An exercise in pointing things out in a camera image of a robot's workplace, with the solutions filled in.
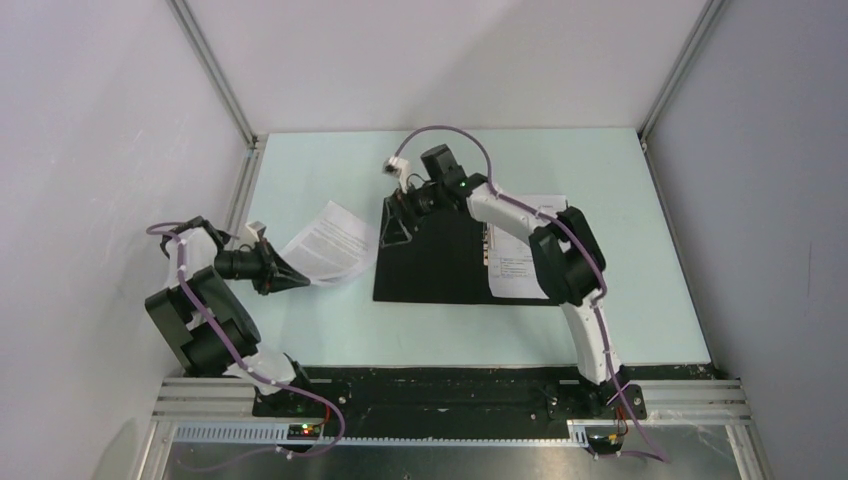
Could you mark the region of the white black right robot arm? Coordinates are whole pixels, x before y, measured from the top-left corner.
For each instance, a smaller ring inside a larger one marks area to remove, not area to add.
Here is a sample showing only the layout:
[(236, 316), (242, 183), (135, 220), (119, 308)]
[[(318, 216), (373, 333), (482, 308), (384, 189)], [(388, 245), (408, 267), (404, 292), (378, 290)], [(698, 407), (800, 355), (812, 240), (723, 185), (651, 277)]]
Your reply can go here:
[(624, 399), (622, 364), (610, 340), (602, 300), (608, 293), (591, 228), (576, 209), (557, 215), (533, 208), (490, 183), (456, 187), (430, 182), (419, 189), (397, 188), (383, 200), (387, 231), (382, 248), (409, 242), (438, 212), (456, 211), (490, 224), (530, 248), (536, 280), (565, 316), (580, 375), (584, 410), (608, 416)]

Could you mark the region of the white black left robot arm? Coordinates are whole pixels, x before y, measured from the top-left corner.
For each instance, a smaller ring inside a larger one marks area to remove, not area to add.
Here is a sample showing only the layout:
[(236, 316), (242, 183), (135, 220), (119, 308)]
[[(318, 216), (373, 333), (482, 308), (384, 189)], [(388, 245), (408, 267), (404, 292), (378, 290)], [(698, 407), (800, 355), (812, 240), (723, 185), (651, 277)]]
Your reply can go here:
[(265, 231), (252, 222), (230, 233), (202, 216), (147, 227), (146, 234), (161, 239), (168, 275), (144, 307), (186, 374), (244, 379), (261, 396), (277, 394), (290, 415), (302, 416), (316, 399), (307, 374), (291, 356), (263, 347), (257, 324), (229, 286), (248, 282), (267, 296), (310, 285)]

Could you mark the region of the red and black folder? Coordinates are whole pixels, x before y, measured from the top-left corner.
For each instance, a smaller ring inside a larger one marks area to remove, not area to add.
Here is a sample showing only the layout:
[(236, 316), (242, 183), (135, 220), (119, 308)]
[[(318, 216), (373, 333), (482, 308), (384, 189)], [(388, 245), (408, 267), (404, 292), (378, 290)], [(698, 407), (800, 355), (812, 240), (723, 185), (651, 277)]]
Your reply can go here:
[(405, 244), (380, 248), (372, 299), (376, 302), (552, 306), (539, 298), (492, 295), (487, 253), (487, 226), (456, 212), (438, 212)]

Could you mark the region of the white text-printed paper sheet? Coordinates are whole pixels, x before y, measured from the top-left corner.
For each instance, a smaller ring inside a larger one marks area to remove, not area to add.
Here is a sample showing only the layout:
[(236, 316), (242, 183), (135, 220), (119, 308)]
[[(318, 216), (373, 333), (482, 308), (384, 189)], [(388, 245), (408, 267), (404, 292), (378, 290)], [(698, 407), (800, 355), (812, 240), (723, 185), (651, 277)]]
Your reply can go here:
[(349, 281), (370, 268), (377, 250), (377, 229), (329, 201), (280, 256), (311, 284), (328, 286)]

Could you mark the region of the white table-printed paper sheet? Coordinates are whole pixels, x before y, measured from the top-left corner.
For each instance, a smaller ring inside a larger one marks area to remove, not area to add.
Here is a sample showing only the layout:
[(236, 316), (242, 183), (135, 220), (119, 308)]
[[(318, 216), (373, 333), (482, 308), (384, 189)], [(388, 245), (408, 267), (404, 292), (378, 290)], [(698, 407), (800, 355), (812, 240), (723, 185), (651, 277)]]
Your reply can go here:
[(562, 194), (518, 195), (517, 200), (529, 209), (503, 199), (492, 199), (494, 204), (487, 207), (483, 215), (493, 226), (489, 289), (496, 298), (548, 301), (537, 280), (527, 242), (533, 230), (545, 224), (536, 213), (555, 214), (564, 210), (568, 206), (567, 197)]

